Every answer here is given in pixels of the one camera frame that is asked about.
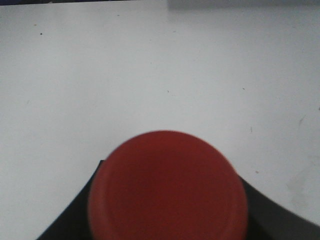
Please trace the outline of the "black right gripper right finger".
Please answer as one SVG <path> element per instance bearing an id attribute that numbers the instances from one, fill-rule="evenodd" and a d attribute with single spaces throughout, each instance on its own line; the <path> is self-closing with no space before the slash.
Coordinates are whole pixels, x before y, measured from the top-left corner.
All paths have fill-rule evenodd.
<path id="1" fill-rule="evenodd" d="M 247 240 L 318 240 L 320 227 L 275 203 L 244 179 Z"/>

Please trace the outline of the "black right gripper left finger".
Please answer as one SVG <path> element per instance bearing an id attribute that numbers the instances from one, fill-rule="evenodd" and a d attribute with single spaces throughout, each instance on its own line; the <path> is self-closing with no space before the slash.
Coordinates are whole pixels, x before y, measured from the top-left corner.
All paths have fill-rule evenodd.
<path id="1" fill-rule="evenodd" d="M 93 240 L 90 224 L 89 201 L 92 185 L 104 160 L 100 160 L 84 187 L 58 215 L 58 217 L 37 237 L 38 240 Z"/>

